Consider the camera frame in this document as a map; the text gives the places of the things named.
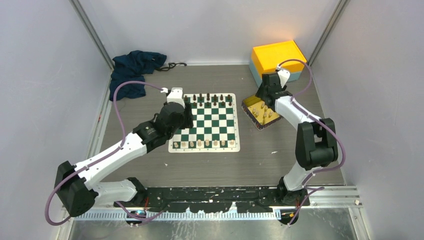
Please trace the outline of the gold metal tin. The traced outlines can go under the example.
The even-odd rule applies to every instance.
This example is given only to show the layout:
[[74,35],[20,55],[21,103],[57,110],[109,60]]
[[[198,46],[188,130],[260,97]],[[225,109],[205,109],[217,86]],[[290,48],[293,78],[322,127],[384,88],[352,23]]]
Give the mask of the gold metal tin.
[[271,108],[268,108],[265,102],[255,95],[243,99],[241,107],[259,131],[270,127],[283,118]]

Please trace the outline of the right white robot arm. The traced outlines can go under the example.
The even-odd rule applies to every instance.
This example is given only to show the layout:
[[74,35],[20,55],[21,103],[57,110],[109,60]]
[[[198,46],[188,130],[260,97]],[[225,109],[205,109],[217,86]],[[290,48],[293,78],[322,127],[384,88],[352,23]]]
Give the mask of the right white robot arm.
[[296,162],[277,185],[277,198],[286,206],[297,199],[297,191],[304,188],[316,171],[338,159],[334,121],[320,118],[298,103],[286,90],[288,74],[286,70],[262,74],[262,83],[256,92],[256,97],[296,129]]

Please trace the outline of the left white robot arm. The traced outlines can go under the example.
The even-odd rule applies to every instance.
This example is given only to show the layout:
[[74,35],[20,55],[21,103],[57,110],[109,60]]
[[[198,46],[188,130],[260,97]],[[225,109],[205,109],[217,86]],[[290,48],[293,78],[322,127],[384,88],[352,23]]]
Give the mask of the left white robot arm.
[[124,140],[75,165],[63,162],[56,173],[57,196],[71,217],[81,216],[95,205],[141,206],[147,190],[137,178],[101,181],[124,164],[163,146],[177,130],[193,125],[190,103],[165,103],[160,113],[139,124]]

